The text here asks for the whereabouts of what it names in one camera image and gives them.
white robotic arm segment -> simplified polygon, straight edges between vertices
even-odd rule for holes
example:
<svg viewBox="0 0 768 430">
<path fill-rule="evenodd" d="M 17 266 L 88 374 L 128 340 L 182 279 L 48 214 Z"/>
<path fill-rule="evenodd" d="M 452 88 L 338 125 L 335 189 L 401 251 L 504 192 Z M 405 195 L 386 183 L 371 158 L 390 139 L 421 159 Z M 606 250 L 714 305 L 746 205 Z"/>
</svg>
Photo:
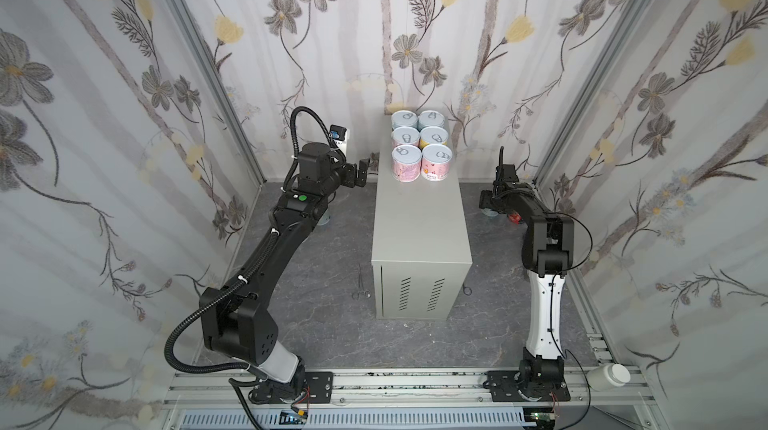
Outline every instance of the white robotic arm segment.
<svg viewBox="0 0 768 430">
<path fill-rule="evenodd" d="M 557 275 L 539 277 L 532 272 L 530 276 L 531 328 L 525 348 L 533 356 L 556 360 L 560 356 L 560 297 L 565 278 Z"/>
</svg>

scissors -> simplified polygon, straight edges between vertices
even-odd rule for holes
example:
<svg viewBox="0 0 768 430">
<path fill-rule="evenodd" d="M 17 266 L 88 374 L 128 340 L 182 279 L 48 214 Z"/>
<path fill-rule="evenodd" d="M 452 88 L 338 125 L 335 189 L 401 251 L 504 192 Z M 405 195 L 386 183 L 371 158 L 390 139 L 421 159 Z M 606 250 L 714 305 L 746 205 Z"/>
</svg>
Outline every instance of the scissors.
<svg viewBox="0 0 768 430">
<path fill-rule="evenodd" d="M 360 264 L 357 264 L 357 291 L 352 292 L 352 298 L 354 300 L 360 300 L 360 295 L 365 295 L 367 299 L 371 298 L 371 293 L 366 290 L 366 286 L 362 283 L 362 268 Z"/>
</svg>

can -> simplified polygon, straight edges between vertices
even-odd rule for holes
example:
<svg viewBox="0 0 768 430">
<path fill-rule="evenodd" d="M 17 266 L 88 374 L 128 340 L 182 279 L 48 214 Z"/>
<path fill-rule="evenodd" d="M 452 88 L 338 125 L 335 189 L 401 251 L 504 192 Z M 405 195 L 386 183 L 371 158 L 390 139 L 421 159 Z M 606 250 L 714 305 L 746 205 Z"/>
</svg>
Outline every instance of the can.
<svg viewBox="0 0 768 430">
<path fill-rule="evenodd" d="M 453 152 L 447 146 L 427 145 L 422 153 L 422 176 L 433 182 L 445 179 L 452 159 Z"/>
<path fill-rule="evenodd" d="M 418 125 L 418 117 L 410 110 L 399 110 L 392 114 L 392 129 L 398 127 L 414 127 Z"/>
<path fill-rule="evenodd" d="M 413 182 L 421 169 L 422 151 L 414 145 L 399 145 L 392 150 L 392 175 L 401 182 Z"/>
<path fill-rule="evenodd" d="M 398 145 L 418 145 L 421 136 L 413 127 L 398 127 L 392 130 L 392 148 Z"/>
<path fill-rule="evenodd" d="M 448 132 L 443 127 L 424 127 L 420 132 L 418 148 L 424 150 L 424 147 L 430 144 L 448 144 Z"/>
<path fill-rule="evenodd" d="M 427 127 L 445 128 L 446 116 L 436 110 L 423 111 L 422 114 L 418 116 L 418 126 L 416 128 L 418 131 L 421 131 Z"/>
</svg>

white plastic bottle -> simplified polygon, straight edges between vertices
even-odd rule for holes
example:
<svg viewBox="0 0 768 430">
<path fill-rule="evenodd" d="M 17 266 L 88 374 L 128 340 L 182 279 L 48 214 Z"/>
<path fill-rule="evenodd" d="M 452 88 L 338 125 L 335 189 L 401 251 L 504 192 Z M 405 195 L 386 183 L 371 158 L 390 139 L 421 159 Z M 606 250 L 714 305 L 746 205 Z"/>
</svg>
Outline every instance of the white plastic bottle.
<svg viewBox="0 0 768 430">
<path fill-rule="evenodd" d="M 619 363 L 609 363 L 587 372 L 587 382 L 593 390 L 606 392 L 629 383 L 630 376 L 627 367 Z"/>
</svg>

ventilation slot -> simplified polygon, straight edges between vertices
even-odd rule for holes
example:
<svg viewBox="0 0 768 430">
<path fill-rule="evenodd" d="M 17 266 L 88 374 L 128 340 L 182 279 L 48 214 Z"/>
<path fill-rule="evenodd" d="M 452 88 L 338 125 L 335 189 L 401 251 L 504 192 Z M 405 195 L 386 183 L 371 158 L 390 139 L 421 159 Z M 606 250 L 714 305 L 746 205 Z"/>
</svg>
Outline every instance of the ventilation slot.
<svg viewBox="0 0 768 430">
<path fill-rule="evenodd" d="M 408 295 L 411 292 L 411 277 L 400 280 L 400 303 L 398 310 L 401 312 L 408 308 Z"/>
<path fill-rule="evenodd" d="M 428 312 L 437 307 L 437 301 L 440 300 L 440 293 L 442 292 L 442 284 L 445 282 L 446 279 L 440 279 L 435 281 L 435 285 L 432 285 L 432 293 L 429 294 L 429 301 L 427 301 Z"/>
<path fill-rule="evenodd" d="M 254 409 L 256 421 L 264 428 L 302 429 L 304 425 L 279 424 L 280 409 Z M 510 428 L 535 427 L 526 422 L 520 407 L 496 408 L 317 408 L 310 413 L 308 428 L 328 430 L 386 428 Z M 253 430 L 242 410 L 187 410 L 180 430 Z"/>
</svg>

